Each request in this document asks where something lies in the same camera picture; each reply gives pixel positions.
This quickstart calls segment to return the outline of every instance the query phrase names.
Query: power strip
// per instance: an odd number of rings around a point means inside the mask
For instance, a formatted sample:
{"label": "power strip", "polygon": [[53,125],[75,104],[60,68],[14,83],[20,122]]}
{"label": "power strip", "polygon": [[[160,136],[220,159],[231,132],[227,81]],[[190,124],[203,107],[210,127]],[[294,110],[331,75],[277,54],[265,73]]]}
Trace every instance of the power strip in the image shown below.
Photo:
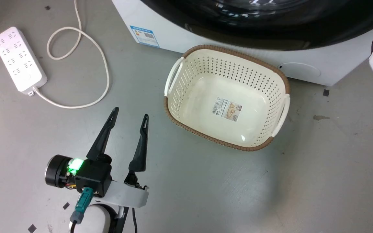
{"label": "power strip", "polygon": [[0,34],[0,57],[18,91],[32,96],[34,89],[46,84],[47,76],[18,28]]}

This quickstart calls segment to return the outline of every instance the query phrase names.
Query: sticker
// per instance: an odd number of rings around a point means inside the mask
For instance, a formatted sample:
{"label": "sticker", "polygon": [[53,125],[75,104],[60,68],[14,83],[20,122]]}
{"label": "sticker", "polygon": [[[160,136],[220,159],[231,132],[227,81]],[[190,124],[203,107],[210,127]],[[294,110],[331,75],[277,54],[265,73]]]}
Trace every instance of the sticker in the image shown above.
{"label": "sticker", "polygon": [[159,48],[158,41],[156,41],[155,35],[153,34],[153,31],[138,28],[131,26],[133,33],[135,34],[136,38],[138,39],[140,44],[146,44],[149,46],[157,47]]}
{"label": "sticker", "polygon": [[226,99],[217,97],[212,113],[237,122],[242,106]]}

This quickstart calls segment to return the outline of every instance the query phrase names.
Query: wire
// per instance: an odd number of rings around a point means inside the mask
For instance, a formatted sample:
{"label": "wire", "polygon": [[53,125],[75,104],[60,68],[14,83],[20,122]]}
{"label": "wire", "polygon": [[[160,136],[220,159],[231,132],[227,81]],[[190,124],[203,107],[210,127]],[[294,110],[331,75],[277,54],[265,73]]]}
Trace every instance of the wire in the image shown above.
{"label": "wire", "polygon": [[133,225],[135,226],[135,233],[138,233],[138,224],[136,224],[135,208],[132,208]]}
{"label": "wire", "polygon": [[76,223],[77,221],[73,221],[73,223],[71,224],[70,233],[74,233],[74,227],[76,227]]}
{"label": "wire", "polygon": [[[79,44],[80,42],[80,39],[81,39],[81,36],[85,36],[87,37],[90,41],[93,42],[93,44],[99,49],[100,51],[100,54],[102,55],[102,59],[103,59],[103,62],[105,63],[105,70],[106,70],[106,89],[105,91],[103,92],[103,94],[99,97],[99,99],[95,100],[94,102],[91,102],[89,104],[86,104],[86,105],[79,105],[79,106],[65,106],[65,105],[60,105],[56,102],[53,102],[52,100],[48,99],[47,97],[45,97],[43,94],[40,93],[40,91],[36,88],[36,87],[33,87],[33,90],[35,93],[37,93],[41,98],[43,98],[45,101],[49,102],[50,104],[52,105],[55,105],[57,107],[60,107],[60,108],[65,108],[65,109],[80,109],[80,108],[85,108],[85,107],[89,107],[89,106],[92,106],[92,105],[95,105],[97,104],[98,102],[100,102],[104,97],[105,95],[107,94],[108,92],[108,89],[109,89],[109,85],[110,85],[110,77],[109,77],[109,72],[108,72],[108,67],[107,67],[107,62],[106,62],[106,58],[105,58],[105,54],[103,53],[101,47],[99,46],[99,44],[96,43],[95,40],[93,40],[93,38],[91,38],[89,35],[87,35],[84,31],[82,31],[82,23],[80,21],[80,16],[79,16],[79,12],[77,10],[77,0],[74,0],[74,9],[76,11],[76,16],[77,16],[77,20],[79,22],[79,28],[74,28],[74,27],[63,27],[63,28],[60,28],[58,29],[57,31],[55,31],[49,38],[49,41],[47,42],[47,54],[49,55],[49,57],[51,59],[54,59],[54,60],[61,60],[61,59],[64,59],[66,57],[68,57],[77,47],[77,45]],[[66,53],[64,56],[62,57],[54,57],[51,53],[50,53],[50,43],[51,43],[51,40],[53,39],[53,37],[60,31],[64,31],[64,30],[74,30],[74,31],[77,31],[79,33],[79,37],[77,38],[77,41],[76,43],[74,44],[74,46],[72,47],[72,49]]]}
{"label": "wire", "polygon": [[74,189],[75,187],[76,187],[76,184],[73,184],[73,183],[69,183],[69,184],[66,184],[66,185],[65,185],[65,188],[66,188],[66,189],[70,189],[70,190],[71,190],[71,189]]}

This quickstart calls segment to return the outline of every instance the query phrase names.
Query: blue label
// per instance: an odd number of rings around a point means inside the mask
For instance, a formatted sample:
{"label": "blue label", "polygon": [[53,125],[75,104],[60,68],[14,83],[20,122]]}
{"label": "blue label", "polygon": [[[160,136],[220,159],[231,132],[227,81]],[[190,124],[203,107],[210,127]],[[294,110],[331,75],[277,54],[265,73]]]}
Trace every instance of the blue label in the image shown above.
{"label": "blue label", "polygon": [[159,48],[158,41],[156,40],[153,31],[134,26],[130,26],[130,28],[132,29],[132,32],[138,40],[139,44],[145,44]]}

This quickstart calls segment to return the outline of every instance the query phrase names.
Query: black cable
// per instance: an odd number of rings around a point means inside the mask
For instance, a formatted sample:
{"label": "black cable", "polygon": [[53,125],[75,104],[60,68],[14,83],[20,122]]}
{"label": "black cable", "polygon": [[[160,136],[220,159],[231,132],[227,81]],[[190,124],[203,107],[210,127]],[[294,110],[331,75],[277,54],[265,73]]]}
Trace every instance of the black cable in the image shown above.
{"label": "black cable", "polygon": [[132,218],[133,218],[133,224],[135,226],[135,233],[138,233],[138,224],[136,224],[135,208],[132,208]]}
{"label": "black cable", "polygon": [[70,233],[74,233],[74,227],[76,227],[76,223],[77,221],[73,221],[73,223],[71,224]]}

